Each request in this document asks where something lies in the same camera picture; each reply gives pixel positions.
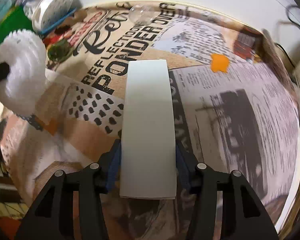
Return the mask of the green storage box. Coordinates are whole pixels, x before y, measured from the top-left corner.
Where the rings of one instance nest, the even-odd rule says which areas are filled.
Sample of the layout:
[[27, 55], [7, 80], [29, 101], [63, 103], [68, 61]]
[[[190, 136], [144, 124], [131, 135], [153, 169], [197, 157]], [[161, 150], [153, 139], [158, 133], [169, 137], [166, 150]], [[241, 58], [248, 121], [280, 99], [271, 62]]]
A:
[[23, 7], [11, 8], [0, 22], [0, 44], [11, 32], [23, 29], [33, 31], [31, 20], [25, 15]]

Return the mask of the white round fan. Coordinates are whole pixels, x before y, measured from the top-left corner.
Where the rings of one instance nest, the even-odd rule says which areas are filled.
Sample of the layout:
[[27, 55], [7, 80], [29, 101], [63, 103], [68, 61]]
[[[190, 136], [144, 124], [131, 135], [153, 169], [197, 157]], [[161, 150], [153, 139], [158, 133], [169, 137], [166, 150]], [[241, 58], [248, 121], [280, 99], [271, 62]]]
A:
[[73, 0], [41, 0], [32, 16], [34, 31], [44, 31], [63, 16], [72, 5]]

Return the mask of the printed newspaper table cover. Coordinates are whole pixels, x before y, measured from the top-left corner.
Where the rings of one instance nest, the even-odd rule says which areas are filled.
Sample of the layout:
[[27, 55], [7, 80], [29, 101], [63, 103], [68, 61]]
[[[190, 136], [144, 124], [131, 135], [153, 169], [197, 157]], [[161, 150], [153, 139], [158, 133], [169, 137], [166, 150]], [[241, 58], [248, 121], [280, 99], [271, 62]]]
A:
[[1, 152], [16, 239], [278, 239], [300, 180], [299, 109], [266, 32], [155, 3], [9, 34]]

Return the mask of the clear round plastic bottle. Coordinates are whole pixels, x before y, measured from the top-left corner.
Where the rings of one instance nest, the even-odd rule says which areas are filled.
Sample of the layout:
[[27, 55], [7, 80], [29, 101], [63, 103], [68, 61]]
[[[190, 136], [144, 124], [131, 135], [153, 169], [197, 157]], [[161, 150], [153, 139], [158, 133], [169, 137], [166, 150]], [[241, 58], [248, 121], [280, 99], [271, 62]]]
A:
[[134, 5], [129, 13], [128, 18], [136, 25], [149, 25], [155, 18], [155, 10], [149, 5]]

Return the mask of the small orange peel piece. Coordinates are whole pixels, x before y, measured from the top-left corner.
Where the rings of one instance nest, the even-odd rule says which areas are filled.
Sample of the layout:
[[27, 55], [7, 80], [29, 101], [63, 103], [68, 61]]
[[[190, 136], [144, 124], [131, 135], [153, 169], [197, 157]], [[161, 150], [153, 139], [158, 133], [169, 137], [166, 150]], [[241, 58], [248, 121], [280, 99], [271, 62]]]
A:
[[213, 72], [227, 73], [230, 60], [227, 56], [221, 54], [211, 55], [211, 70]]

